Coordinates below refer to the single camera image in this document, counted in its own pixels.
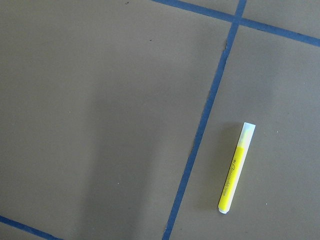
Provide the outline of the yellow highlighter pen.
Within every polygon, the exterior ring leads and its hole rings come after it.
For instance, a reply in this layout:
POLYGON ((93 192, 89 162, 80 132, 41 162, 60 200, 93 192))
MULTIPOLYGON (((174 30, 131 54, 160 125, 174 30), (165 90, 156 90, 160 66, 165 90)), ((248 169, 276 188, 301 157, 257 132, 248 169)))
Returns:
POLYGON ((222 214, 230 211, 255 128, 255 124, 243 123, 217 206, 218 211, 222 214))

